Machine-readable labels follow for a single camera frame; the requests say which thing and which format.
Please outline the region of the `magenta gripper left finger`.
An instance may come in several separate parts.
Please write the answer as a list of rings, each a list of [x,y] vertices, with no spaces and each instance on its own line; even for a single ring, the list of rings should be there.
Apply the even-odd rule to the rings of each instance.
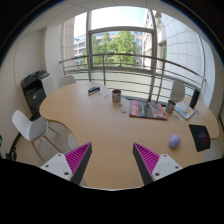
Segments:
[[[92,154],[92,144],[86,143],[66,154],[57,153],[41,168],[79,185]]]

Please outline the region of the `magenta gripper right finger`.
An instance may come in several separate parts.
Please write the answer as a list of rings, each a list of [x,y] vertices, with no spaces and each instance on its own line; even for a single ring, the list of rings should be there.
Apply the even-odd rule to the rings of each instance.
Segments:
[[[145,185],[182,169],[168,154],[159,155],[138,143],[133,143],[133,155]]]

